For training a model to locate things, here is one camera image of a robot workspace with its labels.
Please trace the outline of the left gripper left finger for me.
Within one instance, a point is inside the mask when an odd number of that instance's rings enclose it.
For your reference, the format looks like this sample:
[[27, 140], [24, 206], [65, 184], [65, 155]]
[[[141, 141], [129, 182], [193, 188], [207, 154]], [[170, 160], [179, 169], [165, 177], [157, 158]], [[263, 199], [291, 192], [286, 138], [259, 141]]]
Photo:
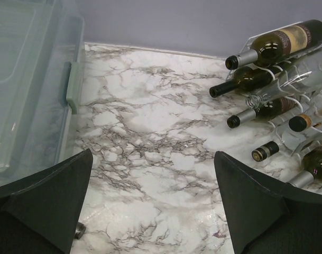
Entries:
[[0, 187], [0, 253], [69, 253], [93, 155], [63, 162]]

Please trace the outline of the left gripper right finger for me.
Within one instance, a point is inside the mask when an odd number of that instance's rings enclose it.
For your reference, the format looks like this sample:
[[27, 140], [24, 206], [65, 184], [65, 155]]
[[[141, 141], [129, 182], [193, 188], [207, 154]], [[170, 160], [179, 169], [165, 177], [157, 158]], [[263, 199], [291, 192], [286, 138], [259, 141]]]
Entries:
[[322, 195], [222, 151], [214, 166], [235, 253], [322, 253]]

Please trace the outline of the clear bottle black cap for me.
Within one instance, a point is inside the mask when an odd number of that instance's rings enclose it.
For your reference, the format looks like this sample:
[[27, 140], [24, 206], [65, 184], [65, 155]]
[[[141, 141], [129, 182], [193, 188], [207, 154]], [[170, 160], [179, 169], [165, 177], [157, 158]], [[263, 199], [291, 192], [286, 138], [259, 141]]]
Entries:
[[274, 136], [268, 143], [254, 149], [251, 152], [252, 158], [257, 161], [264, 161], [276, 153], [282, 153], [289, 157], [301, 153], [312, 144], [322, 140], [322, 130], [309, 129], [303, 132], [275, 131]]

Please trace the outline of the green bottle silver foil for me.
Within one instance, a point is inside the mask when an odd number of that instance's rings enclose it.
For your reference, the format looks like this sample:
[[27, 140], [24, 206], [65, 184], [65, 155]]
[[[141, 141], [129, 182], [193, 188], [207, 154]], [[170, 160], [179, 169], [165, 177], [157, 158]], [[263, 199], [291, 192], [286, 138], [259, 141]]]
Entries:
[[302, 171], [287, 181], [288, 184], [304, 188], [315, 180], [322, 180], [322, 145], [306, 154], [301, 162]]

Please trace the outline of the clear corked liquor bottle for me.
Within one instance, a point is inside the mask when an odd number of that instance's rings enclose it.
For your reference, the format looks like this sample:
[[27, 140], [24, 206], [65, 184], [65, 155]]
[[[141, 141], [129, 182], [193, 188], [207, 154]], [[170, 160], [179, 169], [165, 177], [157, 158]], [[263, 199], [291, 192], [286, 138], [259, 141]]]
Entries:
[[322, 123], [322, 89], [314, 93], [309, 102], [309, 108], [289, 120], [289, 128], [302, 132], [318, 123]]

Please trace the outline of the green bottle with cream label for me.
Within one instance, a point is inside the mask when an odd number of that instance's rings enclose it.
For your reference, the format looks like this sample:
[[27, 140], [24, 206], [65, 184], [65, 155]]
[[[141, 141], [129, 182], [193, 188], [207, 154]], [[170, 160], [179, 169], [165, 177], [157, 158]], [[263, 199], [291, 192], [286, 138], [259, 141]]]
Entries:
[[259, 108], [248, 108], [226, 120], [229, 128], [234, 129], [252, 120], [271, 120], [296, 106], [296, 102], [285, 97], [269, 101]]

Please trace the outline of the tall clear glass bottle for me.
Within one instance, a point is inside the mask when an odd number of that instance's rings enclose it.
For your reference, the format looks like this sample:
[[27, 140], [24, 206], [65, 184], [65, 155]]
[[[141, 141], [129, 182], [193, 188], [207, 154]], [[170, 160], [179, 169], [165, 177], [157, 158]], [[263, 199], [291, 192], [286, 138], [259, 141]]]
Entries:
[[302, 95], [322, 88], [322, 47], [298, 58], [269, 85], [249, 95], [245, 102], [249, 108], [285, 96]]

